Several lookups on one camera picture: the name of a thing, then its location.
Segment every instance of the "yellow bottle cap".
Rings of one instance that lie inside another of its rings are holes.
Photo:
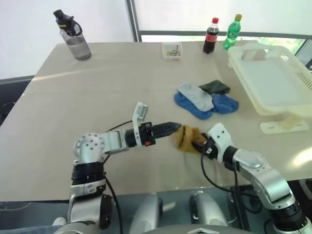
[[[241,14],[237,14],[236,16],[235,16],[235,20],[241,20],[242,19],[242,15]]]

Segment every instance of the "coca-cola bottle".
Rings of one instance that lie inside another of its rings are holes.
[[[215,49],[216,37],[219,33],[218,21],[219,18],[213,18],[213,23],[207,29],[206,40],[204,44],[204,52],[206,54],[212,53]]]

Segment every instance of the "red cap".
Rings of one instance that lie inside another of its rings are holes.
[[[218,22],[219,22],[219,18],[214,17],[214,18],[213,18],[213,23],[218,23]]]

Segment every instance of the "gray water bottle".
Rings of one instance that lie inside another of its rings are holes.
[[[57,10],[53,14],[57,18],[60,34],[74,57],[78,60],[89,59],[91,51],[82,34],[82,28],[74,21],[74,17],[65,15],[62,10]]]

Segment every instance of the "red bottle label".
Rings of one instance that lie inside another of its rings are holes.
[[[209,42],[216,42],[216,37],[217,37],[217,35],[209,35],[209,34],[206,34],[206,41],[209,41]]]

